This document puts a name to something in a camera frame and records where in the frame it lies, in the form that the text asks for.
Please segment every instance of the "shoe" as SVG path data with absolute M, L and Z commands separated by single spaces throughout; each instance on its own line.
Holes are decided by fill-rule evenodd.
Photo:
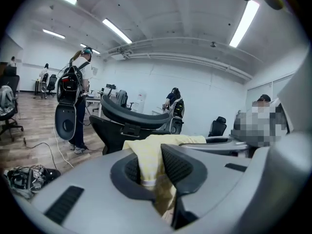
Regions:
M 70 150 L 74 150 L 75 149 L 75 145 L 73 145 L 73 144 L 70 144 Z
M 86 151 L 87 149 L 87 146 L 83 144 L 81 147 L 75 148 L 75 154 L 82 154 L 82 152 Z

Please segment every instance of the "yellow cloth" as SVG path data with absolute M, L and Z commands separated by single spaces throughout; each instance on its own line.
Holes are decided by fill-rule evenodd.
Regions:
M 206 143 L 206 139 L 204 136 L 150 135 L 144 140 L 126 140 L 123 144 L 123 149 L 131 148 L 137 155 L 141 185 L 154 192 L 154 207 L 169 222 L 166 213 L 173 211 L 176 189 L 165 175 L 160 145 L 182 143 Z
M 165 174 L 161 144 L 206 143 L 204 136 L 150 135 L 143 140 L 126 140 L 123 150 L 131 148 L 138 157 L 141 171 L 141 184 L 154 186 L 158 176 Z

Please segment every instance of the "whiteboard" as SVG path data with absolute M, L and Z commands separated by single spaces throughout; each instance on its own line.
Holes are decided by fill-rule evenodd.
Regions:
M 288 76 L 286 78 L 273 81 L 273 98 L 272 100 L 277 98 L 277 94 L 285 87 L 287 82 L 292 78 L 292 76 Z
M 268 95 L 270 96 L 270 98 L 272 98 L 271 83 L 247 91 L 246 111 L 250 110 L 252 108 L 253 102 L 258 100 L 263 94 Z

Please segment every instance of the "ceiling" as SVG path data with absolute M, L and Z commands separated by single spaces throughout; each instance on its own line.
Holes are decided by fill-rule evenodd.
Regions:
M 78 0 L 76 5 L 27 0 L 23 9 L 33 31 L 45 28 L 64 35 L 64 41 L 77 48 L 80 43 L 88 45 L 103 59 L 109 58 L 109 50 L 125 44 L 102 23 L 108 18 L 134 42 L 128 47 L 134 53 L 197 56 L 252 76 L 291 47 L 292 40 L 285 36 L 298 31 L 289 11 L 275 11 L 263 0 L 255 1 L 260 8 L 237 48 L 229 43 L 243 15 L 244 0 Z

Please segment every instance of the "floor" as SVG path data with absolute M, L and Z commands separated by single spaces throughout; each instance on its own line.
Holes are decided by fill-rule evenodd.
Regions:
M 99 150 L 94 152 L 86 150 L 84 154 L 76 155 L 69 149 L 67 141 L 61 139 L 57 135 L 57 141 L 54 134 L 54 113 L 58 104 L 56 97 L 48 97 L 40 99 L 40 96 L 34 98 L 33 93 L 21 92 L 18 94 L 19 114 L 14 118 L 19 125 L 24 127 L 22 132 L 20 129 L 12 129 L 12 135 L 15 138 L 11 142 L 9 132 L 5 132 L 0 140 L 0 167 L 10 169 L 17 166 L 43 165 L 46 168 L 54 168 L 51 152 L 46 145 L 40 145 L 33 149 L 25 147 L 23 138 L 26 139 L 27 146 L 33 147 L 41 142 L 49 144 L 54 162 L 57 169 L 64 173 L 72 167 L 64 161 L 64 158 L 74 167 L 86 160 L 102 155 L 104 143 L 93 130 L 92 126 L 84 127 L 84 142 L 91 150 Z M 88 108 L 92 114 L 92 105 Z M 86 111 L 84 123 L 88 124 L 89 113 Z

